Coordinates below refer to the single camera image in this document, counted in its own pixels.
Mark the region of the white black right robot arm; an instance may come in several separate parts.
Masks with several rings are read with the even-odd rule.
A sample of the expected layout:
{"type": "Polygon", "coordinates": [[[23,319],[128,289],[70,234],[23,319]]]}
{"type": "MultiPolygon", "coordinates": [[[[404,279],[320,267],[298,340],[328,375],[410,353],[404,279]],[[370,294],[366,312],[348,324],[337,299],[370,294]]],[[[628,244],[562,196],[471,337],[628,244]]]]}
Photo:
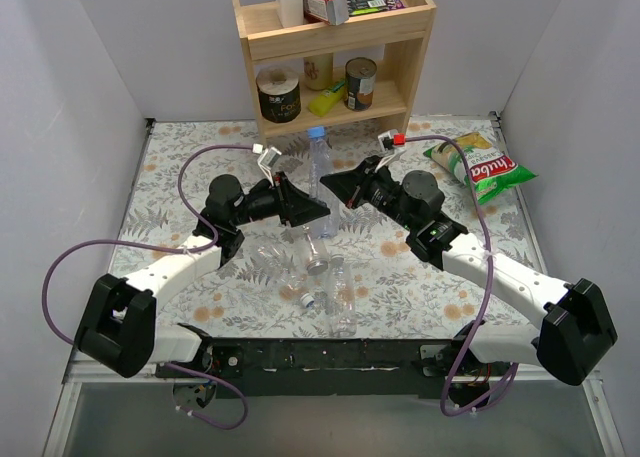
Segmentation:
{"type": "Polygon", "coordinates": [[[487,363],[537,365],[559,381],[580,385],[618,336],[602,290],[587,279],[567,283],[528,268],[486,245],[441,210],[444,194],[429,172],[395,181],[377,156],[321,177],[346,207],[369,204],[408,230],[406,243],[421,261],[481,286],[527,318],[509,330],[482,324],[452,350],[454,366],[475,374],[487,363]]]}

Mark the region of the clear bottle with white cap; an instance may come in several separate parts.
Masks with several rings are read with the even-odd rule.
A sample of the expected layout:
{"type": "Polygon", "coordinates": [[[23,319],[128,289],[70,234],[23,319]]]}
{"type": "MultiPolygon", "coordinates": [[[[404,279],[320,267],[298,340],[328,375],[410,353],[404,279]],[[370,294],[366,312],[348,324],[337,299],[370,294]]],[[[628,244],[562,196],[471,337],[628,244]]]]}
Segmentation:
{"type": "Polygon", "coordinates": [[[354,281],[343,255],[331,257],[325,290],[325,313],[330,335],[333,338],[354,337],[357,332],[354,281]]]}

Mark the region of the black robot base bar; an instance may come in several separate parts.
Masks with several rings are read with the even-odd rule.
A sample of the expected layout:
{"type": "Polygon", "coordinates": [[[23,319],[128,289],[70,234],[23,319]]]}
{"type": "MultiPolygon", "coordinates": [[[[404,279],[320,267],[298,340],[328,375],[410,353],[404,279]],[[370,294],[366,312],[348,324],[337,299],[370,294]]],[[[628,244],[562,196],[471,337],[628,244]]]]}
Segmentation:
{"type": "Polygon", "coordinates": [[[464,338],[302,339],[207,337],[188,363],[160,365],[159,378],[202,372],[247,397],[406,395],[440,397],[464,338]]]}

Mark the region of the blue bottle cap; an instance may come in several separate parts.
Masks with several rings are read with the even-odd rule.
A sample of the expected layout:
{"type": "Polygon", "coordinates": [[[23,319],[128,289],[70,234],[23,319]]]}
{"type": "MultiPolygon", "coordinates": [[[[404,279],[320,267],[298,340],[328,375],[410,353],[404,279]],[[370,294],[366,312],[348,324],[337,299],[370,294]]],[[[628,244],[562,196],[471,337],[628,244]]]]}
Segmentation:
{"type": "Polygon", "coordinates": [[[323,138],[325,136],[325,128],[323,126],[312,127],[307,130],[310,139],[323,138]]]}

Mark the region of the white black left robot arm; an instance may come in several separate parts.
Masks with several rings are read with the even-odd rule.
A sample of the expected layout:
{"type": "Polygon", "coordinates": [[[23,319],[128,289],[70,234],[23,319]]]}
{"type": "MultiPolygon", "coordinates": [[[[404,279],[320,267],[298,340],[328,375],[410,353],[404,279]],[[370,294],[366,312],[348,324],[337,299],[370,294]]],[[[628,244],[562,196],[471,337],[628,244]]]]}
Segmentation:
{"type": "Polygon", "coordinates": [[[77,350],[122,377],[149,363],[178,363],[193,377],[213,363],[207,334],[187,324],[160,326],[159,311],[204,275],[218,270],[240,249],[241,226],[270,217],[291,227],[329,215],[329,208],[295,187],[282,173],[244,192],[239,180],[213,179],[196,229],[170,255],[124,277],[106,274],[94,284],[74,337],[77,350]]]}

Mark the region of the clear bottle with blue cap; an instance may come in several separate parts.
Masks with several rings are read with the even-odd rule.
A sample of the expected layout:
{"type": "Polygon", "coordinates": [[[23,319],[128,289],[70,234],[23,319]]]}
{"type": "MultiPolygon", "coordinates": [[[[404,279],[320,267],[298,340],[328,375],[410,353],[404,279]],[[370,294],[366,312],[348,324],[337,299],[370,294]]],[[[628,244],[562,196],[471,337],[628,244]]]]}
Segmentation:
{"type": "Polygon", "coordinates": [[[323,138],[309,138],[309,160],[309,195],[325,203],[330,209],[328,217],[312,223],[313,234],[316,238],[333,238],[338,234],[340,225],[340,202],[320,183],[322,176],[332,174],[334,171],[326,132],[323,138]]]}

